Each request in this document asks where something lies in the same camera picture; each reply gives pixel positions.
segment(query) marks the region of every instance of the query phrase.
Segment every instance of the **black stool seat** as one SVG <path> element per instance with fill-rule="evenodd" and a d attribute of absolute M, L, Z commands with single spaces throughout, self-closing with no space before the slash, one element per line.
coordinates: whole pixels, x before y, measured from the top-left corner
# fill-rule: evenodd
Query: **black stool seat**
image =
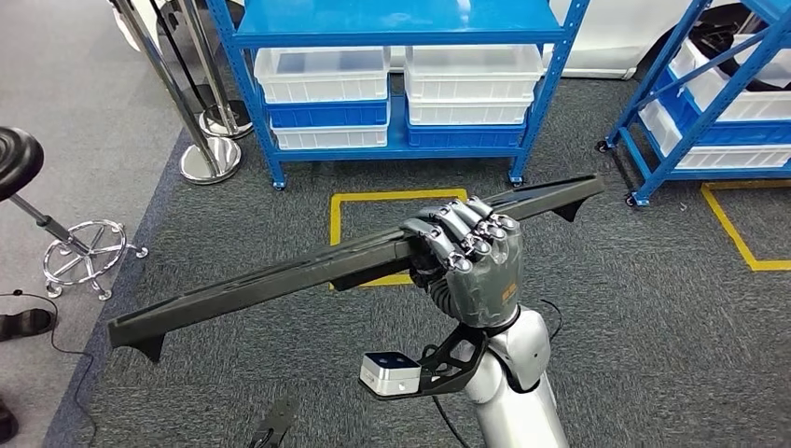
<path fill-rule="evenodd" d="M 44 166 L 44 148 L 21 129 L 0 126 L 0 201 L 21 190 Z"/>

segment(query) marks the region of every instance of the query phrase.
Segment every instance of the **chrome stool base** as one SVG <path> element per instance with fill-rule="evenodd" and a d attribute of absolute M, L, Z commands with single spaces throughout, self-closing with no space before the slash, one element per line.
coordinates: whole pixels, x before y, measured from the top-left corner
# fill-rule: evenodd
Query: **chrome stool base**
<path fill-rule="evenodd" d="M 88 245 L 83 245 L 84 249 L 80 252 L 84 253 L 75 253 L 74 244 L 79 243 L 79 240 L 75 237 L 75 233 L 90 228 L 96 229 L 93 238 Z M 97 247 L 107 229 L 115 234 L 114 243 Z M 62 287 L 70 287 L 90 282 L 93 290 L 99 293 L 99 300 L 107 301 L 113 296 L 113 291 L 102 287 L 98 281 L 99 277 L 118 264 L 128 249 L 133 250 L 138 259 L 145 258 L 148 255 L 148 249 L 145 247 L 137 247 L 128 242 L 123 225 L 117 222 L 108 221 L 106 219 L 86 221 L 69 228 L 68 232 L 70 235 L 68 242 L 55 240 L 44 253 L 44 275 L 47 277 L 45 288 L 51 299 L 55 299 L 63 293 Z M 50 262 L 55 252 L 64 257 L 72 255 L 73 257 L 63 266 L 52 269 Z M 97 266 L 94 265 L 94 261 L 97 261 L 100 256 L 108 258 L 108 260 L 104 261 L 102 266 L 97 268 Z M 78 278 L 66 277 L 68 273 L 80 265 L 85 267 L 85 275 L 80 275 Z"/>

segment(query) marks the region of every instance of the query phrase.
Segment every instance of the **black plastic bar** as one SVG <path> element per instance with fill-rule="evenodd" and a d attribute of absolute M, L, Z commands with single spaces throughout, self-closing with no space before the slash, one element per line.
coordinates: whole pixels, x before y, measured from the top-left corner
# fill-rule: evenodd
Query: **black plastic bar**
<path fill-rule="evenodd" d="M 495 213 L 517 220 L 553 211 L 571 221 L 586 199 L 603 190 L 602 179 L 590 175 L 514 189 L 484 201 L 494 207 Z M 195 289 L 110 321 L 110 343 L 113 347 L 137 348 L 157 362 L 164 336 L 170 331 L 323 283 L 347 289 L 398 273 L 409 267 L 411 257 L 420 255 L 418 242 L 400 229 L 381 231 Z"/>

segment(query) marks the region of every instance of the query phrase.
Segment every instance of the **yellow floor marking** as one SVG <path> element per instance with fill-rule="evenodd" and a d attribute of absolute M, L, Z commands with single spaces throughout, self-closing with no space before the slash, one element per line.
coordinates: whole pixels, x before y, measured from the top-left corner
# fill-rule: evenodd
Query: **yellow floor marking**
<path fill-rule="evenodd" d="M 404 201 L 410 199 L 459 198 L 467 200 L 465 189 L 416 189 L 404 191 L 369 191 L 363 193 L 335 193 L 329 200 L 329 245 L 340 243 L 340 204 L 361 201 Z M 368 282 L 363 287 L 391 287 L 409 285 L 406 273 L 394 273 Z"/>
<path fill-rule="evenodd" d="M 791 271 L 791 259 L 756 259 L 747 243 L 730 222 L 725 210 L 712 193 L 717 189 L 780 189 L 791 188 L 791 180 L 760 180 L 760 181 L 735 181 L 735 182 L 707 182 L 701 186 L 703 198 L 712 208 L 722 228 L 733 240 L 736 249 L 753 271 Z"/>

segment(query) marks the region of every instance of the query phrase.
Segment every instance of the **white plastic bin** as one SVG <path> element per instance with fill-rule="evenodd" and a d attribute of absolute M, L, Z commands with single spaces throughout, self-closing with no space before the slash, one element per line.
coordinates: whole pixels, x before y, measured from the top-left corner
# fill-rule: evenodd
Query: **white plastic bin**
<path fill-rule="evenodd" d="M 306 128 L 271 128 L 280 149 L 330 149 L 347 147 L 386 147 L 387 123 L 377 126 L 314 126 Z"/>
<path fill-rule="evenodd" d="M 640 118 L 667 156 L 681 140 L 673 118 L 659 101 L 640 111 Z M 676 165 L 678 169 L 778 168 L 791 159 L 791 145 L 693 147 Z"/>
<path fill-rule="evenodd" d="M 414 100 L 527 100 L 544 67 L 535 45 L 407 47 L 404 81 Z"/>
<path fill-rule="evenodd" d="M 695 44 L 686 39 L 670 67 L 676 77 L 682 77 L 708 62 Z M 686 87 L 698 107 L 705 110 L 729 80 L 728 75 L 715 67 L 689 81 Z M 719 117 L 720 121 L 769 119 L 791 119 L 791 91 L 743 91 Z"/>
<path fill-rule="evenodd" d="M 733 37 L 733 46 L 737 46 L 752 37 L 753 35 L 735 35 Z M 747 58 L 753 54 L 757 45 L 754 45 L 741 53 L 737 53 L 733 58 L 737 63 L 742 64 L 747 61 Z M 774 56 L 770 63 L 764 65 L 758 75 L 758 79 L 768 82 L 778 87 L 784 87 L 791 82 L 791 49 L 781 49 Z"/>
<path fill-rule="evenodd" d="M 522 124 L 527 108 L 533 102 L 531 94 L 516 101 L 415 101 L 409 100 L 409 123 L 417 125 L 442 124 Z"/>
<path fill-rule="evenodd" d="M 253 73 L 269 104 L 383 100 L 389 54 L 385 47 L 260 49 Z"/>

